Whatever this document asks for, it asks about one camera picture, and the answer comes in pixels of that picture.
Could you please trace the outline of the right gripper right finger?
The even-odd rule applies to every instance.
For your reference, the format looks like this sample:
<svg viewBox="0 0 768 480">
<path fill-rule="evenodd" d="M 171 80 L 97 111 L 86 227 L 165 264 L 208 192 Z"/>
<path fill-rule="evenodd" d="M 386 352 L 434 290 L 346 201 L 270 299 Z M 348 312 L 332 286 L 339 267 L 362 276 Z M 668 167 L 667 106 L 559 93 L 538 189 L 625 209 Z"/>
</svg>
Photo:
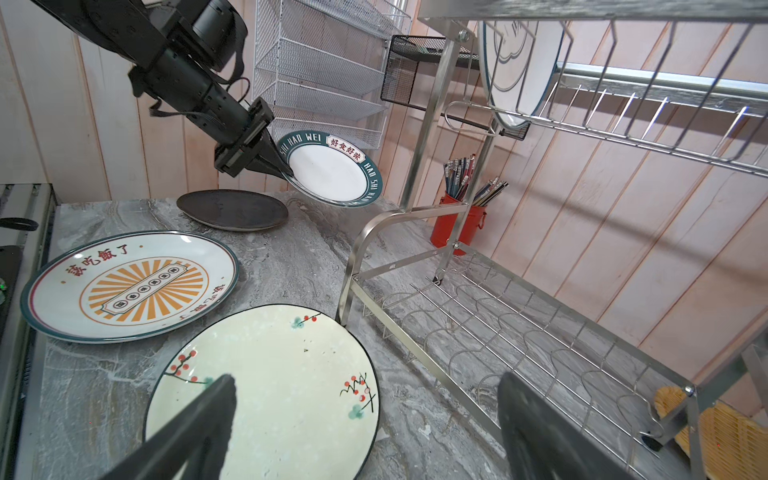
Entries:
<svg viewBox="0 0 768 480">
<path fill-rule="evenodd" d="M 514 479 L 629 479 L 521 378 L 502 375 L 498 421 Z"/>
</svg>

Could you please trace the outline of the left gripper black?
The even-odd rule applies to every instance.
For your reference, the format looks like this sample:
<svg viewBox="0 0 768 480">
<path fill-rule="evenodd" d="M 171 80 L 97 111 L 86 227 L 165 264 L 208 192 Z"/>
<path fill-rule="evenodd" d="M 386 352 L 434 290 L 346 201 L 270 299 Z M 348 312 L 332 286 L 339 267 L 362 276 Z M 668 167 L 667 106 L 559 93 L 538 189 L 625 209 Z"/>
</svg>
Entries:
<svg viewBox="0 0 768 480">
<path fill-rule="evenodd" d="M 238 140 L 229 146 L 216 146 L 214 168 L 231 177 L 237 177 L 243 170 L 275 177 L 293 177 L 293 170 L 278 151 L 268 130 L 274 120 L 268 103 L 258 97 L 248 114 L 249 124 Z"/>
</svg>

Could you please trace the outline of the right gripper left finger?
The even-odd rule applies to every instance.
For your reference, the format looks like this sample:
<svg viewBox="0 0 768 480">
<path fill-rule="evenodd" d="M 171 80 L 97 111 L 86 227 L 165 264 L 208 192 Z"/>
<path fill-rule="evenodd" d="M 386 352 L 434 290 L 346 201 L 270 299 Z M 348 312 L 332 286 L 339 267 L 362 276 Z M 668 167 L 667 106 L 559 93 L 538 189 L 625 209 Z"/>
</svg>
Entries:
<svg viewBox="0 0 768 480">
<path fill-rule="evenodd" d="M 103 477 L 218 479 L 236 408 L 236 382 L 225 374 Z"/>
</svg>

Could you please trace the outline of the white plate green text rim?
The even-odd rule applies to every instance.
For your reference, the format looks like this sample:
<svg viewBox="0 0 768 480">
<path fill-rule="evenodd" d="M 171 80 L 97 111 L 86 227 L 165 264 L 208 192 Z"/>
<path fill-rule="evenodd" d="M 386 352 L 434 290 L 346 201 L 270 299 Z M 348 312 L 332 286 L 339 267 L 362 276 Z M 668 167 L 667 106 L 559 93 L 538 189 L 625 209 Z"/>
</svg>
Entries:
<svg viewBox="0 0 768 480">
<path fill-rule="evenodd" d="M 347 139 L 299 130 L 284 135 L 277 147 L 292 171 L 286 180 L 318 201 L 357 208 L 375 202 L 383 191 L 377 165 Z"/>
</svg>

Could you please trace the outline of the large orange sunburst plate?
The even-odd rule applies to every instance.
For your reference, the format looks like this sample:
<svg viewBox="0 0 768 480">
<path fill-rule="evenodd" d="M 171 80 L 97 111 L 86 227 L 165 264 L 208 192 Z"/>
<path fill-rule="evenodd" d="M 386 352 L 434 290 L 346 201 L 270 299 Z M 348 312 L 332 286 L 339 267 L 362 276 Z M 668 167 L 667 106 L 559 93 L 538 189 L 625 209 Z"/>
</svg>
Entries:
<svg viewBox="0 0 768 480">
<path fill-rule="evenodd" d="M 239 261 L 227 245 L 193 233 L 139 231 L 97 240 L 46 264 L 25 286 L 25 320 L 79 344 L 165 334 L 218 307 L 234 290 Z"/>
</svg>

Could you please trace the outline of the white plate cloud line pattern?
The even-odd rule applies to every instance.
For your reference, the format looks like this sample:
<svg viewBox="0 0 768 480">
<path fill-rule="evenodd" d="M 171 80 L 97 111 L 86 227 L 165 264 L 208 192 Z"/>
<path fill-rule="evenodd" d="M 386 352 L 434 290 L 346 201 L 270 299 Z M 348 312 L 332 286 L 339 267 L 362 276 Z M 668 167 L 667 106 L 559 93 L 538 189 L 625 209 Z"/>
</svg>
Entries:
<svg viewBox="0 0 768 480">
<path fill-rule="evenodd" d="M 564 37 L 555 21 L 493 21 L 479 25 L 486 96 L 505 129 L 527 123 L 547 95 Z"/>
</svg>

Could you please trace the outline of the stainless steel dish rack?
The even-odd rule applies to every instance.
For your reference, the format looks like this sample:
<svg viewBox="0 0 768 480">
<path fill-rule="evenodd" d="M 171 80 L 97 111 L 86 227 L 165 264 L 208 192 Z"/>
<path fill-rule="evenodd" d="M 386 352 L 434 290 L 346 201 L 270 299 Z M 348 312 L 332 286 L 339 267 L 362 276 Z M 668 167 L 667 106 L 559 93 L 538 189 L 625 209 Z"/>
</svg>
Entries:
<svg viewBox="0 0 768 480">
<path fill-rule="evenodd" d="M 704 476 L 701 412 L 767 429 L 766 3 L 424 1 L 418 17 L 446 43 L 400 207 L 355 241 L 337 319 L 360 300 L 494 438 L 512 372 L 635 478 Z M 564 37 L 520 141 L 480 58 L 471 80 L 454 71 L 482 22 L 526 20 Z M 471 155 L 468 198 L 443 200 L 443 165 Z M 495 177 L 509 186 L 474 207 Z"/>
</svg>

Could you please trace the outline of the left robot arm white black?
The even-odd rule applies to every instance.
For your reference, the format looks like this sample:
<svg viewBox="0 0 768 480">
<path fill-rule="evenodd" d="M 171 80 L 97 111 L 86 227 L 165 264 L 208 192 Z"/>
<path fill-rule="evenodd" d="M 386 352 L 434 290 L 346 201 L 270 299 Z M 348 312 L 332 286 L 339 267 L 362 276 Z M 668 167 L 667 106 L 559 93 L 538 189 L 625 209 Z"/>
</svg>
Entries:
<svg viewBox="0 0 768 480">
<path fill-rule="evenodd" d="M 215 168 L 288 178 L 293 171 L 268 131 L 262 98 L 249 107 L 229 87 L 244 77 L 248 28 L 227 1 L 40 1 L 80 37 L 132 64 L 135 97 L 154 99 L 153 117 L 183 116 L 216 142 Z"/>
</svg>

